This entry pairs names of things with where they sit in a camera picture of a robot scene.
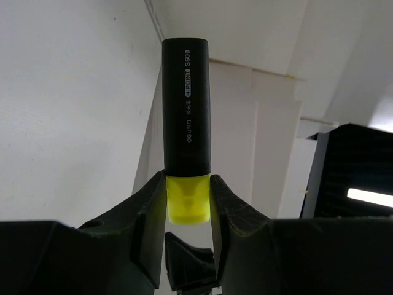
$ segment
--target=ceiling light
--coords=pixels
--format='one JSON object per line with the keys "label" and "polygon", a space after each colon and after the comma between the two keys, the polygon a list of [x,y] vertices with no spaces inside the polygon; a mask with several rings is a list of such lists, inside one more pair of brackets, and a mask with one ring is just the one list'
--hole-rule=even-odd
{"label": "ceiling light", "polygon": [[348,189],[346,196],[351,199],[393,208],[393,195],[378,194],[376,192],[367,192],[360,189]]}

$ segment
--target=white wall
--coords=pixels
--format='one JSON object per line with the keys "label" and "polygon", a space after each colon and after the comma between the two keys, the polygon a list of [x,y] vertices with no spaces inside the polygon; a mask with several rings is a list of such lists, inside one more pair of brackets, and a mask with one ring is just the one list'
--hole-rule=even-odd
{"label": "white wall", "polygon": [[0,218],[79,226],[129,195],[160,67],[143,1],[0,3]]}
{"label": "white wall", "polygon": [[315,140],[295,139],[278,218],[300,217],[316,146]]}
{"label": "white wall", "polygon": [[302,110],[302,102],[294,101],[295,86],[295,80],[284,77],[253,77],[258,119],[251,205],[269,218],[278,216]]}

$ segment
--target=highlighter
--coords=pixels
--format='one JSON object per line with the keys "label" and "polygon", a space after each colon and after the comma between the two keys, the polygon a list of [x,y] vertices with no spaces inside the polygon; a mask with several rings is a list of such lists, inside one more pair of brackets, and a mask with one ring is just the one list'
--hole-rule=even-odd
{"label": "highlighter", "polygon": [[210,88],[208,42],[162,43],[164,166],[169,221],[210,219]]}

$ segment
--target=black plastic part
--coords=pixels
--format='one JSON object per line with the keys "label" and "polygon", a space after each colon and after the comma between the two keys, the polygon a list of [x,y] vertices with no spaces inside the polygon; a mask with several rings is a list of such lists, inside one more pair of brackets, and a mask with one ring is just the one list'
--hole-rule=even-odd
{"label": "black plastic part", "polygon": [[347,197],[348,189],[393,195],[393,134],[346,124],[318,137],[303,217],[390,216],[393,208]]}
{"label": "black plastic part", "polygon": [[391,218],[271,220],[218,175],[211,216],[225,295],[393,293]]}
{"label": "black plastic part", "polygon": [[160,282],[165,174],[80,229],[0,223],[2,294],[153,295]]}
{"label": "black plastic part", "polygon": [[171,232],[165,234],[165,264],[173,291],[182,295],[200,295],[219,286],[213,252],[195,248]]}
{"label": "black plastic part", "polygon": [[208,42],[162,44],[165,172],[189,177],[211,172]]}

